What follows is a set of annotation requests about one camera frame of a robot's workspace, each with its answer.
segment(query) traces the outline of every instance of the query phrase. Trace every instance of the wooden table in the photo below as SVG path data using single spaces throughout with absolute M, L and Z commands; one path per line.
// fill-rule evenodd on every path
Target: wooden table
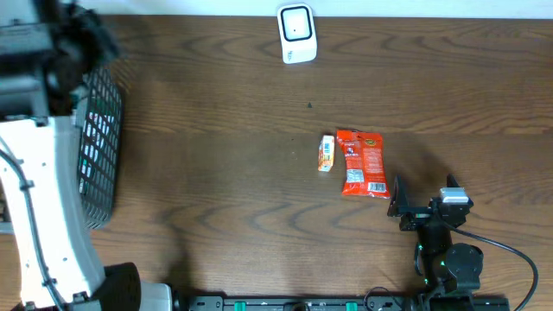
M 92 233 L 105 264 L 185 293 L 361 295 L 420 289 L 413 232 L 388 200 L 340 195 L 343 155 L 319 173 L 323 133 L 382 133 L 391 185 L 426 204 L 454 173 L 462 227 L 510 244 L 553 308 L 553 22 L 318 18 L 318 56 L 286 66 L 276 18 L 111 16 L 126 58 L 117 204 Z M 518 305 L 531 270 L 484 251 L 479 295 Z M 0 236 L 0 308 L 18 301 L 14 237 Z

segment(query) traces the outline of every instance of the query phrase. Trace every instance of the white wall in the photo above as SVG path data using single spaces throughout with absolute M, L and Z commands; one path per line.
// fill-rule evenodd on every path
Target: white wall
M 103 14 L 274 16 L 286 0 L 80 0 Z M 553 0 L 305 0 L 316 16 L 553 18 Z

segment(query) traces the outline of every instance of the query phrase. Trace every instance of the white device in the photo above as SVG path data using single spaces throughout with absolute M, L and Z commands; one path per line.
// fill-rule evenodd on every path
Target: white device
M 284 63 L 313 60 L 317 55 L 317 36 L 311 8 L 304 3 L 285 5 L 278 10 L 277 18 Z
M 85 228 L 75 174 L 81 132 L 71 117 L 49 117 L 41 127 L 31 119 L 0 123 L 0 149 L 19 162 L 32 181 L 29 193 L 42 255 L 67 303 L 75 300 L 75 294 L 91 297 L 105 281 L 104 265 Z M 5 160 L 0 160 L 0 178 L 19 249 L 23 305 L 50 307 L 54 302 L 42 285 L 21 181 Z M 168 285 L 141 282 L 140 286 L 140 310 L 172 310 Z

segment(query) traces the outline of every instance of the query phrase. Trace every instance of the black plastic grille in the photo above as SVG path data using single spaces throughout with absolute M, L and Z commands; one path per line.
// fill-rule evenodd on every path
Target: black plastic grille
M 123 106 L 109 69 L 94 70 L 85 82 L 88 98 L 77 181 L 87 215 L 86 226 L 95 229 L 106 225 L 111 217 Z

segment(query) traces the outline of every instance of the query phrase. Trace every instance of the snack bag label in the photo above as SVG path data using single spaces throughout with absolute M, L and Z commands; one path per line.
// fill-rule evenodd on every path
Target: snack bag label
M 382 160 L 382 136 L 354 130 L 339 130 L 338 144 L 346 158 L 346 183 L 342 194 L 389 199 Z

